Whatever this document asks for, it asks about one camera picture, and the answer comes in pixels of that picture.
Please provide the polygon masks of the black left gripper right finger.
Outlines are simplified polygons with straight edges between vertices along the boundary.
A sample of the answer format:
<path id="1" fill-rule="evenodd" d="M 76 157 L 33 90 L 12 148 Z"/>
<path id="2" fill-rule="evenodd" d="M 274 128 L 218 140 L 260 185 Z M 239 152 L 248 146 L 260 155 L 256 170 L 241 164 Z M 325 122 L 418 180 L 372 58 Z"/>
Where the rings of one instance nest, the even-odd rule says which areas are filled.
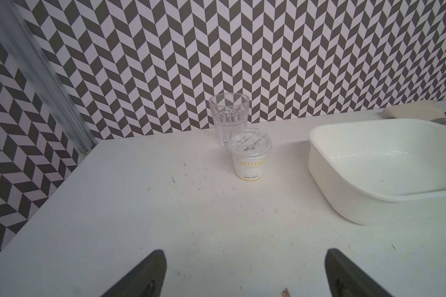
<path id="1" fill-rule="evenodd" d="M 339 249 L 329 249 L 325 256 L 325 272 L 333 297 L 391 297 Z"/>

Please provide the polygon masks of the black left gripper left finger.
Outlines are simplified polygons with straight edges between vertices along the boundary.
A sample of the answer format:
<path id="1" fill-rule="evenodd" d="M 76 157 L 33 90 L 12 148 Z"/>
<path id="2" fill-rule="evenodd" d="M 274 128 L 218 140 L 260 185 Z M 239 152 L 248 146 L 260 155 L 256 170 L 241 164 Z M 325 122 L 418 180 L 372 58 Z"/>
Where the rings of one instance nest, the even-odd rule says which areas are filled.
<path id="1" fill-rule="evenodd" d="M 102 297 L 159 297 L 167 271 L 163 250 L 152 251 Z"/>

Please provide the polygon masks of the white plastic storage box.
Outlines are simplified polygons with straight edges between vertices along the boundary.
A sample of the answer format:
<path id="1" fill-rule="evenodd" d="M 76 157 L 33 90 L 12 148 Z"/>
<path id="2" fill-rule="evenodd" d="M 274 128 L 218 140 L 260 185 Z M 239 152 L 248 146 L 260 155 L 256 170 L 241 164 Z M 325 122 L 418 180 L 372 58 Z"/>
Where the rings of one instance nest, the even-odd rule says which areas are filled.
<path id="1" fill-rule="evenodd" d="M 308 169 L 342 217 L 359 225 L 446 217 L 446 126 L 394 119 L 318 126 Z"/>

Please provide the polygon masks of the white yogurt cup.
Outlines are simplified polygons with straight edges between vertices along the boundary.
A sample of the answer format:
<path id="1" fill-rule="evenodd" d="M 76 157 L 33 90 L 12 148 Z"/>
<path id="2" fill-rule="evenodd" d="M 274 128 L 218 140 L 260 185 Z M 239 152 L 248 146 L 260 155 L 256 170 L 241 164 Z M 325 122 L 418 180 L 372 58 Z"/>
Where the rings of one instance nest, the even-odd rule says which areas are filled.
<path id="1" fill-rule="evenodd" d="M 272 149 L 266 132 L 244 128 L 233 132 L 228 147 L 232 155 L 235 174 L 244 181 L 256 181 L 265 172 L 265 163 Z"/>

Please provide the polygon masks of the beige folded cloth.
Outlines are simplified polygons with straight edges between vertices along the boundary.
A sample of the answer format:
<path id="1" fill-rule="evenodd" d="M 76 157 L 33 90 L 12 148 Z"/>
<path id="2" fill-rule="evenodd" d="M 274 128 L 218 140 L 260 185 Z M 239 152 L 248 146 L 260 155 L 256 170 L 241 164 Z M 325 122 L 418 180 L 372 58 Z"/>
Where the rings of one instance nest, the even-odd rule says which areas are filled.
<path id="1" fill-rule="evenodd" d="M 415 101 L 404 105 L 389 106 L 382 113 L 387 118 L 425 121 L 446 117 L 445 113 L 433 101 Z"/>

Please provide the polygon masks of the clear drinking glass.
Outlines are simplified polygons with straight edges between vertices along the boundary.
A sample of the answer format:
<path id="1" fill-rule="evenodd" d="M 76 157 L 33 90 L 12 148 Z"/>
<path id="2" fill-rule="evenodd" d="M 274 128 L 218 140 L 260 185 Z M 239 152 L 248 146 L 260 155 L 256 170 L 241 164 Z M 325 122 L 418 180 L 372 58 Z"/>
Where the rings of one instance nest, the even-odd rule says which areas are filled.
<path id="1" fill-rule="evenodd" d="M 227 146 L 233 132 L 247 127 L 250 97 L 240 93 L 218 94 L 209 100 L 216 138 Z"/>

